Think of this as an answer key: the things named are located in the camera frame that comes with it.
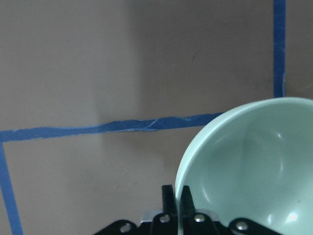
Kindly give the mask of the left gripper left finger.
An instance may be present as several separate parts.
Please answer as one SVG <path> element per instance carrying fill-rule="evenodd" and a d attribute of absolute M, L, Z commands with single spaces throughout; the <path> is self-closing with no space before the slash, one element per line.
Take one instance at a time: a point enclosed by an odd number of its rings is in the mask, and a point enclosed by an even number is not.
<path fill-rule="evenodd" d="M 151 221 L 141 222 L 139 226 L 129 220 L 117 220 L 97 235 L 176 235 L 178 234 L 178 211 L 172 185 L 163 185 L 162 212 Z"/>

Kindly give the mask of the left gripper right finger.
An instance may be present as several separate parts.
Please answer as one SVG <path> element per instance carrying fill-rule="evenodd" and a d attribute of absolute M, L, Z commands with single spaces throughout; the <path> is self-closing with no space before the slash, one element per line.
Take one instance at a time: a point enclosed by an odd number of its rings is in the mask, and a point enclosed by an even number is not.
<path fill-rule="evenodd" d="M 182 189 L 182 233 L 184 235 L 279 235 L 247 218 L 235 218 L 228 226 L 213 219 L 206 213 L 197 211 L 189 186 Z"/>

